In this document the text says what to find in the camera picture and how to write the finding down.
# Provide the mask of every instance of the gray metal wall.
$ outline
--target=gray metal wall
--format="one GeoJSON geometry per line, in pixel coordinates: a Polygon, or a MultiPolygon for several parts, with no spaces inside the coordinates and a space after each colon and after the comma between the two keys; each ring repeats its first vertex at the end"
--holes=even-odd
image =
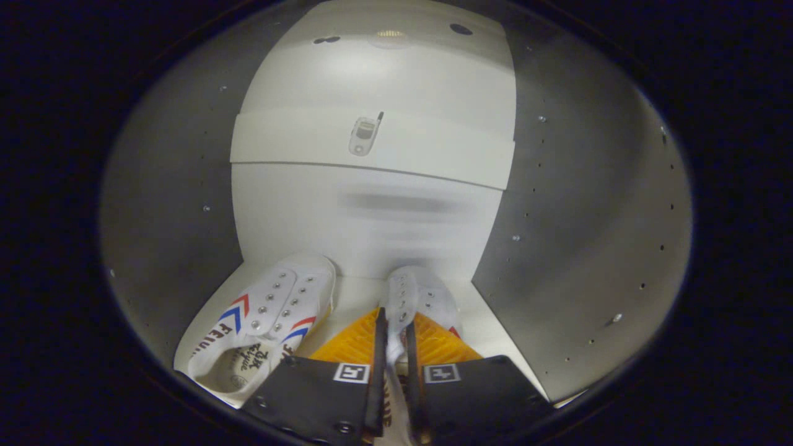
{"type": "Polygon", "coordinates": [[[668,314],[691,194],[674,139],[623,72],[554,25],[516,24],[505,25],[515,158],[473,284],[560,401],[628,360],[668,314]]]}
{"type": "Polygon", "coordinates": [[[185,56],[140,99],[105,168],[102,255],[118,303],[170,370],[187,325],[242,263],[228,162],[267,52],[316,2],[262,11],[185,56]]]}

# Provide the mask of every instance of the rivet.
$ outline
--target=rivet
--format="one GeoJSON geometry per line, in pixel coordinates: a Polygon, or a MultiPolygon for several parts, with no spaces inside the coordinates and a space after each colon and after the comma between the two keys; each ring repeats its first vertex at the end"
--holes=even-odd
{"type": "Polygon", "coordinates": [[[353,431],[352,426],[348,425],[347,423],[338,423],[336,425],[336,430],[338,430],[340,433],[343,433],[345,435],[348,433],[352,433],[353,431]]]}

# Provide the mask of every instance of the red stripe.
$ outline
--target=red stripe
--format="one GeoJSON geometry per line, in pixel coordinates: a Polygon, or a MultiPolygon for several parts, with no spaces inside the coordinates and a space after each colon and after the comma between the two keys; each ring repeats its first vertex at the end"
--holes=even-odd
{"type": "Polygon", "coordinates": [[[291,329],[294,330],[295,327],[297,327],[298,325],[310,324],[311,322],[314,322],[314,321],[316,321],[316,317],[306,317],[302,321],[297,322],[295,325],[292,325],[291,329]]]}
{"type": "Polygon", "coordinates": [[[243,297],[241,297],[241,298],[235,300],[234,302],[232,302],[232,305],[236,304],[239,301],[245,302],[245,317],[247,317],[247,311],[248,311],[247,294],[245,294],[243,297]]]}

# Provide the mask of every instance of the mounting hole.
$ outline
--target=mounting hole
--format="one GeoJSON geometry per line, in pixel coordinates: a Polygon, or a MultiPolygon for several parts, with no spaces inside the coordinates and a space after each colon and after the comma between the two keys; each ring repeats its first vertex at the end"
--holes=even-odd
{"type": "Polygon", "coordinates": [[[452,31],[456,32],[457,34],[462,34],[463,36],[470,36],[473,34],[473,31],[467,29],[465,26],[460,25],[459,23],[453,23],[449,25],[452,31]]]}

